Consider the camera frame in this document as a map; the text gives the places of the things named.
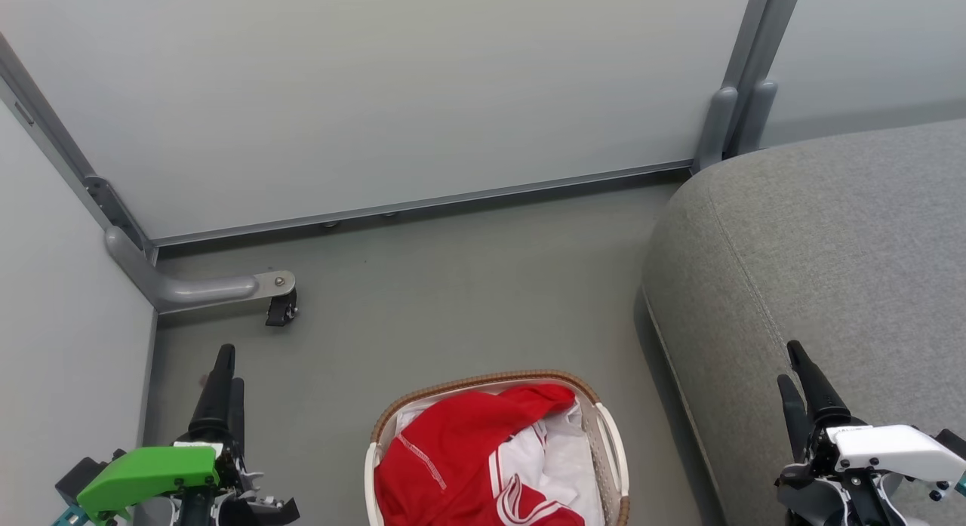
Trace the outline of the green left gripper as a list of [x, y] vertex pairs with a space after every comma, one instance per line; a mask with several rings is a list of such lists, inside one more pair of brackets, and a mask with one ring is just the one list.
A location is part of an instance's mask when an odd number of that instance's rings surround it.
[[[254, 482], [262, 473], [246, 469], [245, 382], [234, 373], [235, 347], [223, 344], [189, 422], [193, 442], [117, 450], [110, 462], [80, 461], [75, 523], [116, 525], [120, 518], [131, 519], [135, 506], [158, 498], [169, 502], [172, 525], [291, 525], [299, 520], [293, 499], [260, 497]], [[225, 440], [230, 433], [232, 439]]]

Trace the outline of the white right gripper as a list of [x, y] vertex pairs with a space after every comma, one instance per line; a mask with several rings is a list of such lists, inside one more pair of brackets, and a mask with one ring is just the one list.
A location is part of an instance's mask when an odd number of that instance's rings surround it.
[[908, 424], [848, 426], [848, 406], [800, 341], [787, 351], [804, 399], [790, 376], [777, 376], [795, 461], [777, 476], [784, 524], [921, 525], [891, 499], [905, 481], [926, 484], [935, 502], [964, 495], [964, 439]]

